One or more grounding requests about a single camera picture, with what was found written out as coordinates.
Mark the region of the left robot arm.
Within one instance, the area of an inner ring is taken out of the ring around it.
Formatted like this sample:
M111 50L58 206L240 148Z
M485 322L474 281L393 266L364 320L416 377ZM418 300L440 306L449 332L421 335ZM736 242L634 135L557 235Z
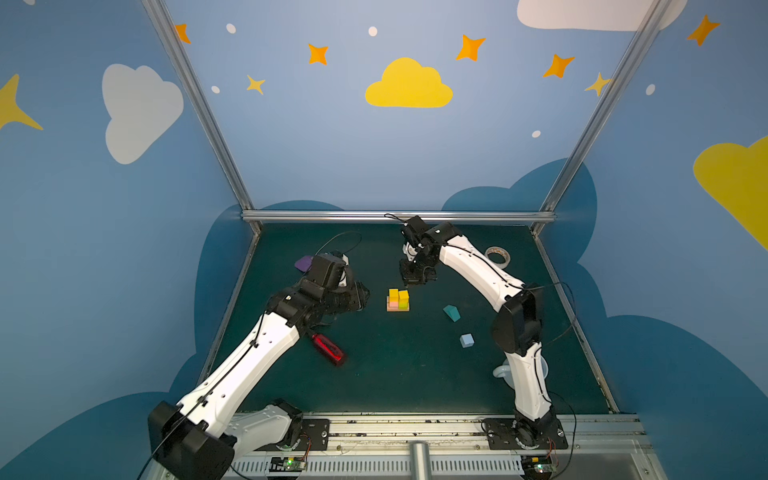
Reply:
M148 417L152 460L177 479L220 479L233 461L264 446L294 447L303 414L277 399L241 420L234 415L272 365L326 315L360 311L369 290L351 274L343 282L302 278L274 294L253 330L219 367L175 404Z

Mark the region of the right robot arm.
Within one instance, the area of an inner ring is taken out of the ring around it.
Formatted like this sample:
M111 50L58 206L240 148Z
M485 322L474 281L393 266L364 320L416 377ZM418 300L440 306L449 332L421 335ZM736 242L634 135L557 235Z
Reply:
M423 285L443 264L464 278L496 312L491 336L504 352L515 390L520 429L533 434L559 427L542 365L542 322L538 291L493 263L449 222L431 227L414 216L401 225L400 274L407 285Z

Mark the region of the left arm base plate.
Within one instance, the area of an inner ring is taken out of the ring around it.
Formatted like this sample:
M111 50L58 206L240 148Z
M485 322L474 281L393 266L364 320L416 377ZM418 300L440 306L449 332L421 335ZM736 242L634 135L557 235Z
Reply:
M327 418L304 419L300 426L290 431L289 446L292 451L326 451L330 437L330 420Z

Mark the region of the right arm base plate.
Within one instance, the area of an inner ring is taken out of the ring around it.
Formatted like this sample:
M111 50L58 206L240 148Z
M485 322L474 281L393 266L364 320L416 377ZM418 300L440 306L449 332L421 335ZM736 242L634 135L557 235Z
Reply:
M566 433L557 420L485 418L481 428L491 450L568 449Z

